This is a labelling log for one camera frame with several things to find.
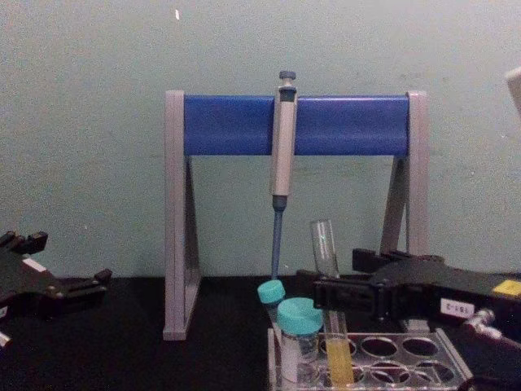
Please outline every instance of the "pipette stand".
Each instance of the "pipette stand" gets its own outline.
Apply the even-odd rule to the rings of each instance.
[[[185,340],[201,274],[190,156],[270,155],[273,96],[165,97],[165,340]],[[381,251],[428,253],[427,95],[299,97],[296,155],[394,156]]]

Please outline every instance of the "wall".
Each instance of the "wall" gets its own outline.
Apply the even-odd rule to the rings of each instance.
[[[1,2],[0,230],[49,232],[36,258],[57,275],[162,275],[164,91],[272,94],[288,68],[301,94],[428,91],[431,252],[520,270],[503,80],[520,20],[515,0]],[[313,267],[317,217],[333,219],[342,271],[351,248],[376,248],[390,164],[297,159],[282,271]],[[204,274],[268,274],[268,172],[268,157],[195,159]]]

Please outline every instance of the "tube cap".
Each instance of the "tube cap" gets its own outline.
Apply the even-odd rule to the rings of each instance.
[[[262,304],[274,303],[281,301],[286,296],[286,291],[279,279],[271,279],[262,283],[257,288],[259,299]]]
[[[322,327],[322,310],[313,308],[313,300],[305,297],[287,299],[278,305],[277,324],[294,336],[313,334]]]

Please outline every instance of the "label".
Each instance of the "label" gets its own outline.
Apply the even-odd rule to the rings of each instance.
[[[25,258],[24,259],[24,264],[27,265],[27,266],[31,266],[34,270],[36,270],[39,273],[47,270],[47,268],[45,268],[44,266],[40,265],[38,262],[34,261],[31,258]]]
[[[441,299],[440,312],[442,314],[457,316],[458,318],[470,318],[474,314],[474,305],[463,301]]]
[[[505,295],[510,296],[519,296],[521,295],[521,282],[515,281],[513,279],[506,279],[499,285],[497,285],[493,292],[495,293],[503,293]]]

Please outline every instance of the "black table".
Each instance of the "black table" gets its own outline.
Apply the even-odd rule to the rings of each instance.
[[[103,305],[51,321],[12,319],[0,352],[5,390],[265,390],[269,320],[256,287],[267,277],[204,278],[186,341],[162,340],[164,279],[114,279]],[[288,292],[298,292],[285,279]],[[349,319],[353,332],[394,323]],[[446,329],[475,374],[519,374],[521,355]]]

